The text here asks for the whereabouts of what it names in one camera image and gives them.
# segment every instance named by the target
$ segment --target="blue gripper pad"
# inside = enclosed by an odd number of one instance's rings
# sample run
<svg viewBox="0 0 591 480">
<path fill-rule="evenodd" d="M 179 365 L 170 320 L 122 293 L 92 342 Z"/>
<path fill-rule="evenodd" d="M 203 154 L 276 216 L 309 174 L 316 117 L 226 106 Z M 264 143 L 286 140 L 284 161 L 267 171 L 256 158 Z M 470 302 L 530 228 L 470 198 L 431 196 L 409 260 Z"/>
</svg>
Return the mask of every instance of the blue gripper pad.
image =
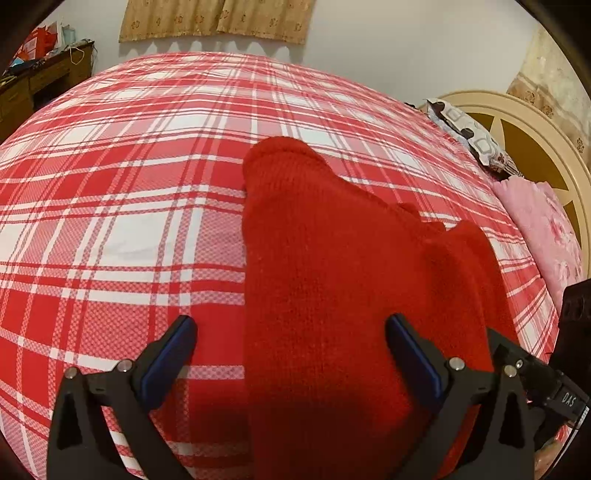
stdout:
<svg viewBox="0 0 591 480">
<path fill-rule="evenodd" d="M 136 361 L 132 386 L 146 411 L 159 408 L 197 343 L 197 325 L 179 316 L 160 340 L 149 344 Z"/>
<path fill-rule="evenodd" d="M 412 394 L 425 408 L 439 410 L 449 383 L 445 357 L 397 313 L 386 320 L 386 342 Z"/>
</svg>

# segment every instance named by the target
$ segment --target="white wall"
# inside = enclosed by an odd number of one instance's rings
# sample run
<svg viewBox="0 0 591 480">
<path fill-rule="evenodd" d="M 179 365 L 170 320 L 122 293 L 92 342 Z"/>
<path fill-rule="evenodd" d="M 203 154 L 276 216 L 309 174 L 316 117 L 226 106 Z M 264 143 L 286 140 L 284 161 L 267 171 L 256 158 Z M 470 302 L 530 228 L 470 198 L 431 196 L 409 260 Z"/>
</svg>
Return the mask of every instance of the white wall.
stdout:
<svg viewBox="0 0 591 480">
<path fill-rule="evenodd" d="M 506 91 L 537 26 L 515 0 L 317 0 L 305 46 L 236 35 L 119 44 L 127 0 L 65 0 L 49 20 L 96 41 L 95 72 L 138 55 L 234 51 L 336 73 L 412 103 Z"/>
</svg>

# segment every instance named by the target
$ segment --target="red bag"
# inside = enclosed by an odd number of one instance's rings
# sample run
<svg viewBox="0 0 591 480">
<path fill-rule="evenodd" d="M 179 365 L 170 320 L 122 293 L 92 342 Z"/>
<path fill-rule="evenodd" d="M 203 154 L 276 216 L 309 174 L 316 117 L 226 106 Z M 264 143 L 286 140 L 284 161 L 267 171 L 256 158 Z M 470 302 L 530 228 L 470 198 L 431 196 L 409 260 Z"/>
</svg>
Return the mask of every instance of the red bag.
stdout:
<svg viewBox="0 0 591 480">
<path fill-rule="evenodd" d="M 17 57 L 23 61 L 42 59 L 53 50 L 57 42 L 57 33 L 51 33 L 46 27 L 37 27 L 18 49 Z"/>
</svg>

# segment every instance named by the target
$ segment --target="wooden desk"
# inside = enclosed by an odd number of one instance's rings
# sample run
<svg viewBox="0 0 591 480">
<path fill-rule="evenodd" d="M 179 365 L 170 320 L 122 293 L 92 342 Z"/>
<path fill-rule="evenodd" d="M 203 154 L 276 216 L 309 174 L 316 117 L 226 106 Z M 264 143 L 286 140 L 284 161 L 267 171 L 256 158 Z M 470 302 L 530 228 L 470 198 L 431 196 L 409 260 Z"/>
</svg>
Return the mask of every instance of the wooden desk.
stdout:
<svg viewBox="0 0 591 480">
<path fill-rule="evenodd" d="M 93 46 L 94 42 L 78 46 L 81 51 L 72 50 L 71 59 L 65 50 L 0 87 L 0 142 L 36 109 L 90 77 Z"/>
</svg>

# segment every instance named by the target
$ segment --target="screw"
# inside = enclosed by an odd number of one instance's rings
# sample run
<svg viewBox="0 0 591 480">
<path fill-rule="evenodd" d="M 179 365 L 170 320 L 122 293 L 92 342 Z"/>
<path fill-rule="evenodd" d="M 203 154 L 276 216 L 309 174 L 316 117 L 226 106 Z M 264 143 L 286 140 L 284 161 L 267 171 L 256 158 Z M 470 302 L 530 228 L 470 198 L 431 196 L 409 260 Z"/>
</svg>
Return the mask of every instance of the screw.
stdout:
<svg viewBox="0 0 591 480">
<path fill-rule="evenodd" d="M 503 371 L 505 372 L 505 375 L 509 378 L 517 376 L 517 369 L 513 365 L 505 365 Z"/>
<path fill-rule="evenodd" d="M 67 368 L 66 371 L 64 372 L 64 377 L 66 377 L 68 380 L 71 380 L 77 374 L 78 374 L 78 369 L 76 367 L 70 367 L 70 368 Z"/>
<path fill-rule="evenodd" d="M 122 360 L 117 364 L 117 370 L 119 370 L 120 372 L 128 372 L 129 370 L 131 370 L 131 367 L 133 366 L 134 363 L 128 358 L 126 358 L 125 360 Z"/>
<path fill-rule="evenodd" d="M 449 366 L 456 372 L 459 372 L 466 368 L 466 363 L 460 357 L 455 356 L 449 359 Z"/>
</svg>

